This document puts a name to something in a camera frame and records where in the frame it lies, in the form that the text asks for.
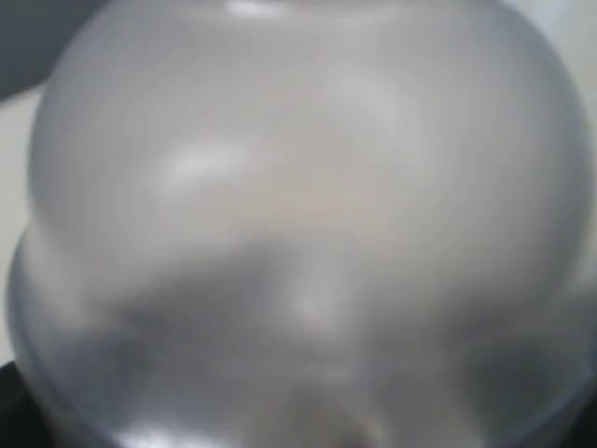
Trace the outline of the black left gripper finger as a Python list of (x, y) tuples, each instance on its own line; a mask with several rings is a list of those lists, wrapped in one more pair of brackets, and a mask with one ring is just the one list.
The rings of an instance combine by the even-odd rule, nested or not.
[(0, 386), (0, 447), (54, 448), (54, 440), (14, 362), (1, 367)]

